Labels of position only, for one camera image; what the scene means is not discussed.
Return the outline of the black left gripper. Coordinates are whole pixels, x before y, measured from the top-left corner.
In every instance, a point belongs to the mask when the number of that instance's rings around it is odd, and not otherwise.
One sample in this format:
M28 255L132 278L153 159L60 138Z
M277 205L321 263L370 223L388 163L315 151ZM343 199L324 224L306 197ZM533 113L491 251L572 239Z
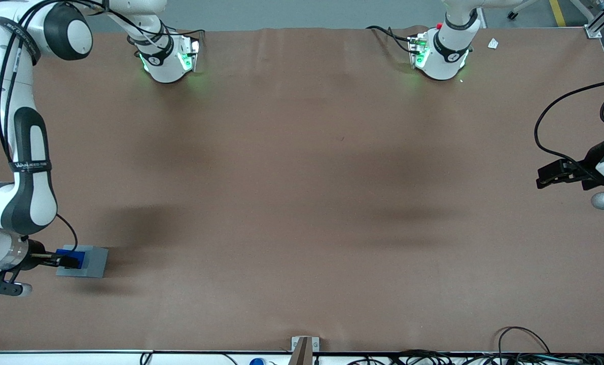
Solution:
M604 187L604 176L596 169L603 157L604 141L601 141L592 146L582 160L573 162L569 162L568 159L555 160L538 169L537 189L545 189L559 183L581 183L583 190Z

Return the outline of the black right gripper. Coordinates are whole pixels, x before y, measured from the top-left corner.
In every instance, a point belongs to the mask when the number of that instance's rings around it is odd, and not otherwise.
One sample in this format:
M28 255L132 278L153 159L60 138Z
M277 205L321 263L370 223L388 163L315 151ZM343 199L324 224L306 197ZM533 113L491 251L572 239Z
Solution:
M32 270L39 266L44 260L54 261L54 266L68 269L79 268L79 259L56 252L46 252L44 245L35 240L27 240L28 250L26 254L26 270Z

